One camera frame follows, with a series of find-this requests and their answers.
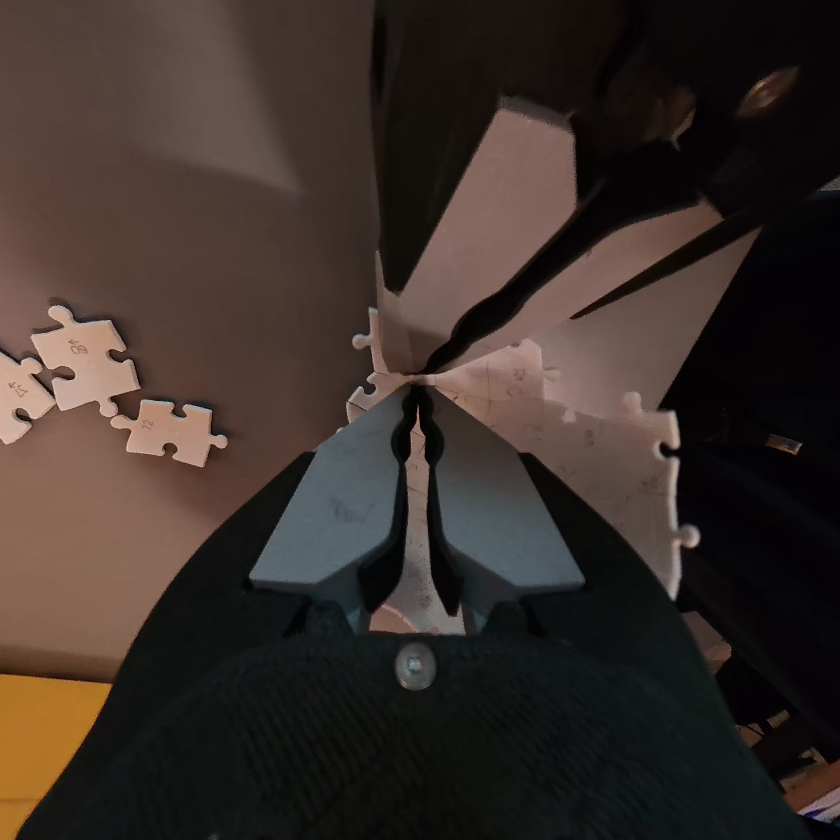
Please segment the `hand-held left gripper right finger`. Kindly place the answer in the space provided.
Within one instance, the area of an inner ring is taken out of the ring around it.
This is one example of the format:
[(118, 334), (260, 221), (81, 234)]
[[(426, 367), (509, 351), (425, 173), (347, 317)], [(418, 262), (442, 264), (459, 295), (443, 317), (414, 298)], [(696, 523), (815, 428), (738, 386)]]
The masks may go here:
[(419, 388), (418, 419), (430, 569), (447, 614), (489, 616), (501, 602), (579, 591), (585, 576), (520, 453), (436, 390)]

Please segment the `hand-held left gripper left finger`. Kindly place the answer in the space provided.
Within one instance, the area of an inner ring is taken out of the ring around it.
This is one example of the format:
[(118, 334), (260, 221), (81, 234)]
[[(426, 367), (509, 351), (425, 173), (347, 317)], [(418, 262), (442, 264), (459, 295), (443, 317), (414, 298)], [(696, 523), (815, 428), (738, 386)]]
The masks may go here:
[(403, 573), (406, 461), (417, 390), (404, 385), (316, 450), (249, 580), (373, 614)]

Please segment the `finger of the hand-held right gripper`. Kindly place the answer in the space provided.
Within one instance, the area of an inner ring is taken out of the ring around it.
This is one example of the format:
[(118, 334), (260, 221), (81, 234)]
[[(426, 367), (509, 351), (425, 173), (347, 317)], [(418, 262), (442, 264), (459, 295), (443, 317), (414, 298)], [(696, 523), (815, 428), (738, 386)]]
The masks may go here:
[(519, 312), (443, 365), (449, 370), (494, 350), (535, 339), (560, 326), (722, 221), (708, 201), (635, 222), (604, 237), (555, 274)]
[(570, 117), (504, 98), (401, 294), (376, 255), (381, 354), (412, 374), (467, 312), (496, 294), (578, 203)]

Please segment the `partly built puzzle ball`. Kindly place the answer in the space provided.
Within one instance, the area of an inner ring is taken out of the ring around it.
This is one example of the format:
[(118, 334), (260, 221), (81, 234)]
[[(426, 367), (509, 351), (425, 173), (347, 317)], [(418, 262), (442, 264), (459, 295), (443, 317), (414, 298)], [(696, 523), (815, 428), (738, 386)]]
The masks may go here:
[[(678, 524), (679, 462), (661, 445), (679, 446), (676, 415), (645, 411), (628, 392), (617, 413), (594, 416), (553, 398), (557, 371), (543, 366), (528, 339), (427, 383), (521, 452), (533, 454), (597, 511), (639, 554), (675, 600), (681, 550), (699, 542), (696, 527)], [(373, 614), (371, 630), (391, 634), (461, 634), (461, 615), (449, 616), (435, 591), (427, 539), (429, 466), (419, 421), (406, 462), (408, 521), (400, 583)]]

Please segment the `white puzzle piece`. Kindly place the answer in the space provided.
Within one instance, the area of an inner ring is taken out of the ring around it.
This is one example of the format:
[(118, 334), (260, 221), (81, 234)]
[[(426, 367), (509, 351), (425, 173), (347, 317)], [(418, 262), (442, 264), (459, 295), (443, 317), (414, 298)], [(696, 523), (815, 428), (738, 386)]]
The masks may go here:
[(175, 461), (199, 468), (206, 465), (212, 447), (228, 446), (226, 436), (212, 433), (210, 409), (185, 404), (181, 416), (174, 410), (173, 402), (142, 400), (136, 418), (117, 415), (110, 425), (129, 432), (125, 448), (131, 454), (162, 457), (165, 447), (172, 445)]
[(38, 379), (44, 370), (33, 358), (20, 361), (1, 352), (1, 440), (10, 445), (24, 436), (34, 419), (46, 415), (56, 399)]
[(48, 316), (58, 327), (31, 335), (38, 356), (53, 373), (72, 372), (69, 379), (55, 375), (51, 387), (60, 411), (96, 403), (102, 416), (112, 418), (119, 408), (115, 396), (138, 391), (140, 381), (131, 359), (115, 360), (113, 352), (127, 347), (111, 320), (76, 320), (65, 306), (49, 307)]

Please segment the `person's dark-clothed torso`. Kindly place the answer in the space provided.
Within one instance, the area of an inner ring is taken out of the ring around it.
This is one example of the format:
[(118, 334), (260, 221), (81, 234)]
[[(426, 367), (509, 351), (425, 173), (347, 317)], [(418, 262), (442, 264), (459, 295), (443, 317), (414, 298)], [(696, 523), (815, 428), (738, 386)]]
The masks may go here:
[[(680, 597), (730, 644), (737, 722), (788, 711), (838, 759), (838, 191), (818, 192), (751, 247), (661, 407), (679, 424), (677, 507), (700, 531)], [(769, 434), (801, 441), (768, 448)]]

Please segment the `yellow plastic bin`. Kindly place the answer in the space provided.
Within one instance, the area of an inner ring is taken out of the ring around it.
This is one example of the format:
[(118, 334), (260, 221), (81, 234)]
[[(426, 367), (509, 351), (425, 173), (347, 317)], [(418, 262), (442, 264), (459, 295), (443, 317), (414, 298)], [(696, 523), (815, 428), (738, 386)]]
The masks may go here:
[(1, 675), (1, 838), (11, 839), (56, 782), (111, 685)]

